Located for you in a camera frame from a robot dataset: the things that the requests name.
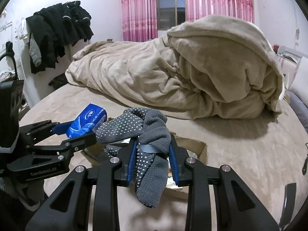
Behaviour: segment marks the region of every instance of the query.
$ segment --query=white pillow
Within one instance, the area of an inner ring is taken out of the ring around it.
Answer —
[[[278,57],[278,61],[281,64],[281,70],[282,70],[283,75],[285,76],[284,78],[285,87],[287,89],[290,89],[290,85],[292,84],[294,77],[295,77],[297,66],[295,63],[283,57]]]
[[[290,86],[290,91],[296,94],[308,107],[308,59],[303,57],[298,64],[294,81]]]

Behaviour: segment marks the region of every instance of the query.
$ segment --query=bed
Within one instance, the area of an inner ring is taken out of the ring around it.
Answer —
[[[109,117],[119,116],[127,108],[96,90],[67,84],[35,105],[22,118],[20,125],[47,119],[54,122],[70,121],[89,103],[104,107]],[[305,143],[308,142],[308,135],[286,102],[283,102],[282,109],[283,113],[277,119],[267,110],[255,119],[209,117],[181,120],[169,117],[167,127],[179,136],[207,143],[207,149],[202,151],[199,159],[213,167],[230,165],[279,223],[286,184],[297,183],[293,216],[299,212],[308,195],[308,180],[301,172],[307,155]],[[66,136],[51,136],[41,144],[57,145],[65,139]],[[80,152],[72,158],[70,170],[77,165],[91,167],[91,163]],[[47,195],[66,176],[64,174],[45,180]],[[148,209],[138,202],[133,187],[118,188],[118,202],[121,230],[184,230],[186,200],[170,193],[163,194],[156,209]],[[214,217],[213,230],[216,230]]]
[[[207,144],[197,152],[201,162],[230,165],[277,223],[285,186],[296,183],[293,217],[298,214],[308,195],[307,175],[302,174],[308,135],[283,100],[281,67],[256,26],[208,16],[145,43],[97,42],[74,59],[66,71],[70,84],[35,105],[21,126],[74,120],[89,103],[105,108],[112,118],[128,107],[154,107],[169,116],[167,128],[177,136]],[[65,139],[52,136],[41,144]],[[196,152],[193,146],[185,148]],[[92,166],[80,152],[70,170],[77,165]],[[46,180],[46,193],[65,176]],[[164,191],[156,209],[139,203],[133,187],[118,188],[118,202],[122,231],[184,230],[187,201],[173,191]],[[216,230],[213,200],[211,210]]]

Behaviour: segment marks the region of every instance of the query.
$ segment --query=gray sock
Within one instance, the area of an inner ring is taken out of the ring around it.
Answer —
[[[158,110],[130,108],[121,116],[104,123],[96,132],[99,143],[139,136],[140,144],[150,144],[162,152],[160,155],[145,153],[137,146],[135,192],[138,200],[150,208],[157,206],[167,184],[168,161],[165,158],[169,153],[171,136],[166,122],[167,117]],[[105,152],[111,158],[118,154],[119,149],[106,145]]]

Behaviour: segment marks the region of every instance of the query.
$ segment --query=hanging clothes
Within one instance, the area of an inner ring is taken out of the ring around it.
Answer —
[[[80,6],[80,1],[58,3],[26,18],[30,30],[31,72],[36,74],[55,68],[57,57],[66,54],[64,46],[81,39],[90,40],[93,36],[90,20],[90,14]]]

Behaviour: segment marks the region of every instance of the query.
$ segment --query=metal screw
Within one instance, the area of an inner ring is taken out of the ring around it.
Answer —
[[[189,157],[189,158],[186,159],[186,161],[191,164],[191,163],[195,163],[196,159],[193,158],[193,157]]]
[[[76,168],[75,168],[75,171],[76,171],[77,173],[81,173],[82,171],[84,171],[84,166],[78,166],[78,167],[76,167]]]
[[[230,166],[228,166],[228,165],[223,165],[223,166],[221,167],[221,169],[222,169],[223,171],[225,171],[225,172],[229,172],[229,171],[231,170]]]
[[[120,161],[120,159],[118,157],[112,157],[110,159],[111,163],[118,163]]]

